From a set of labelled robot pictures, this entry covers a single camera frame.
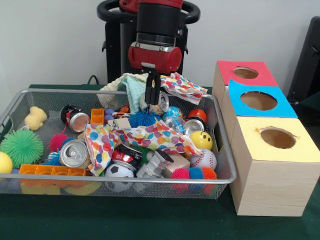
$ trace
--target white wall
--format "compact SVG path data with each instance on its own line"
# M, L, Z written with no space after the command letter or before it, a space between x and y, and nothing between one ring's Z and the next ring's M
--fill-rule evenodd
M0 0L1 105L30 84L84 84L91 74L107 82L101 1ZM266 61L289 90L319 0L191 2L201 19L189 26L187 78L211 86L217 60Z

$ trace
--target yellow smiley face ball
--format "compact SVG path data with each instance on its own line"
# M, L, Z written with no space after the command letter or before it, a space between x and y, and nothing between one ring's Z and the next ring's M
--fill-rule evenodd
M190 138L198 149L212 149L212 137L205 131L195 131L190 135Z
M0 174L10 174L12 171L12 160L8 154L0 151Z

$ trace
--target red box lid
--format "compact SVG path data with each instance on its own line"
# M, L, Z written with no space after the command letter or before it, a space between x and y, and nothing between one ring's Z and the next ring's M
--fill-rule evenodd
M230 79L248 86L278 86L263 61L217 61L226 86Z

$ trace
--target mint green towel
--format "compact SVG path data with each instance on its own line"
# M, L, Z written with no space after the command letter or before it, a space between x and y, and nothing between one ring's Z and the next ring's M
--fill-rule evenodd
M118 91L126 91L131 114L140 110L140 97L146 91L146 83L132 76L126 76L118 86Z

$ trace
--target polka dot cloth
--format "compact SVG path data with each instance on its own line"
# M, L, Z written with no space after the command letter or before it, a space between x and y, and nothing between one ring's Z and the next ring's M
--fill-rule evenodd
M198 105L207 89L193 84L179 73L171 73L170 76L161 76L161 87L171 95Z
M147 147L151 150L161 149L167 154L187 153L202 154L186 135L182 135L163 122L145 127L118 129L110 125L90 125L85 127L85 142L91 157L89 170L99 176L111 161L112 154L119 142Z

